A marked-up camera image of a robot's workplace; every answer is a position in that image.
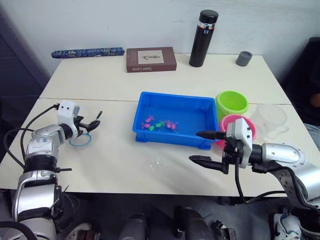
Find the cable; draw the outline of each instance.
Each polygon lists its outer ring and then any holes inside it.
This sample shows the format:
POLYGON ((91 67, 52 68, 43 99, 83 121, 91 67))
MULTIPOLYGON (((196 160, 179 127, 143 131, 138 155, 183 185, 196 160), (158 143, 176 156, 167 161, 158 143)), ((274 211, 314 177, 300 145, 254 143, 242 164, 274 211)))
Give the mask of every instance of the cable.
POLYGON ((247 201, 248 204, 253 204, 259 200, 261 200, 263 197, 271 195, 271 194, 285 194, 285 191, 267 191, 265 193, 262 193, 258 196, 255 196, 253 198, 251 198, 249 201, 247 201))
POLYGON ((26 239, 37 240, 35 234, 31 231, 31 229, 20 222, 0 221, 0 228, 16 229, 20 231, 26 237, 26 239))
MULTIPOLYGON (((26 126, 25 128, 29 128, 30 125, 35 121, 37 120, 39 117, 41 117, 43 114, 45 114, 46 112, 49 112, 51 109, 57 109, 58 110, 59 108, 59 104, 55 104, 55 105, 52 105, 51 107, 47 108, 46 110, 44 110, 43 112, 39 113, 37 116, 35 116, 26 126)), ((25 134, 26 134, 26 131, 24 130, 21 134, 21 138, 20 138, 20 147, 21 147, 21 152, 22 152, 22 158, 23 158, 23 161, 25 160, 25 156, 26 156, 26 153, 25 153, 25 148, 24 148, 24 137, 25 137, 25 134)))
POLYGON ((234 176, 235 176, 235 184, 236 184, 236 188, 239 192, 239 196, 241 198, 241 200, 243 201, 244 204, 253 204, 259 200, 261 200, 263 197, 271 195, 271 194, 285 194, 285 191, 267 191, 265 193, 262 193, 258 196, 255 196, 253 198, 251 198, 250 200, 246 201, 244 194, 242 192, 241 189, 241 185, 240 185, 240 180, 239 180, 239 164, 240 164, 240 157, 237 156, 235 159, 235 167, 234 167, 234 176))
POLYGON ((9 136, 11 133, 16 132, 16 131, 20 131, 20 130, 23 130, 23 131, 25 131, 25 132, 26 132, 26 131, 33 132, 32 129, 22 128, 22 127, 21 127, 21 128, 12 129, 12 130, 8 131, 8 132, 4 135, 3 145, 4 145, 4 148, 5 148, 6 152, 13 158, 13 160, 14 160, 17 164, 19 164, 22 168, 24 168, 25 165, 24 165, 21 161, 19 161, 19 159, 16 158, 15 155, 13 155, 13 153, 9 150, 9 147, 8 147, 8 136, 9 136))
POLYGON ((69 202, 71 204, 72 215, 74 215, 75 214, 75 205, 74 205, 74 203, 72 202, 70 196, 67 193, 64 194, 64 197, 69 200, 69 202))
POLYGON ((241 185, 240 185, 240 180, 239 180, 239 164, 240 164, 240 160, 241 160, 240 156, 237 156, 235 158, 234 179, 235 179, 235 184, 236 184, 236 188, 238 190, 239 196, 240 196, 241 200, 243 201, 243 203, 246 204, 247 201, 246 201, 246 199, 244 197, 244 194, 242 192, 241 185))

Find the bottle cap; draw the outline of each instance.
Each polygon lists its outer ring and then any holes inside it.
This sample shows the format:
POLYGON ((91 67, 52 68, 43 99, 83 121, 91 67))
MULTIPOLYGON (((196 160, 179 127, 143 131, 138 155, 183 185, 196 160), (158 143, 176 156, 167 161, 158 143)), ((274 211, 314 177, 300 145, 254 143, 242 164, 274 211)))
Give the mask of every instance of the bottle cap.
POLYGON ((217 22, 217 19, 219 17, 219 14, 216 11, 213 10, 202 10, 200 12, 199 21, 204 24, 215 24, 217 22))
POLYGON ((250 59, 252 58, 251 52, 242 51, 240 52, 238 58, 236 59, 235 63, 241 67, 245 67, 248 65, 250 59))

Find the green plastic cup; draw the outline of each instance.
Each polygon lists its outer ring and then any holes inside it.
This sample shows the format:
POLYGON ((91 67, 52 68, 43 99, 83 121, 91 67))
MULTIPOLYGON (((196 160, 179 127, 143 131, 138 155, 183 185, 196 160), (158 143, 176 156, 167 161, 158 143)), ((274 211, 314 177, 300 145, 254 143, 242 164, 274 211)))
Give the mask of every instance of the green plastic cup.
POLYGON ((244 114, 249 107, 248 101, 236 91, 223 91, 215 97, 218 122, 230 114, 244 114))

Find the blue rubber band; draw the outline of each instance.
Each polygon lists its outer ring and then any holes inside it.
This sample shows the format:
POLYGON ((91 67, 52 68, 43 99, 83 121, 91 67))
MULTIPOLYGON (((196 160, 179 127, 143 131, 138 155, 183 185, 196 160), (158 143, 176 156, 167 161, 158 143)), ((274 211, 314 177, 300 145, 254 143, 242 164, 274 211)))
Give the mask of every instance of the blue rubber band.
POLYGON ((73 143, 71 142, 71 140, 69 140, 69 144, 70 144, 71 146, 75 146, 75 147, 83 147, 83 146, 85 146, 85 145, 88 145, 88 144, 91 142, 91 139, 92 139, 91 135, 90 135, 88 132, 87 132, 87 133, 84 133, 84 134, 82 134, 82 135, 87 135, 87 136, 89 136, 88 142, 86 142, 86 143, 84 143, 84 144, 76 145, 76 144, 73 144, 73 143))

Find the black thermos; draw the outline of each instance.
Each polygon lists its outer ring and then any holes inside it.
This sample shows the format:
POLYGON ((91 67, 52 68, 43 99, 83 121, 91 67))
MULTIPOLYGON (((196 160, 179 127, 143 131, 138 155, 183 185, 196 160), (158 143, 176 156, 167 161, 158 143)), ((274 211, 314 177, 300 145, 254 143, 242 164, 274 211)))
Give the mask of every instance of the black thermos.
POLYGON ((215 30, 219 14, 212 10, 202 10, 200 12, 199 24, 193 41, 189 64, 193 67, 201 67, 204 64, 212 34, 215 30))

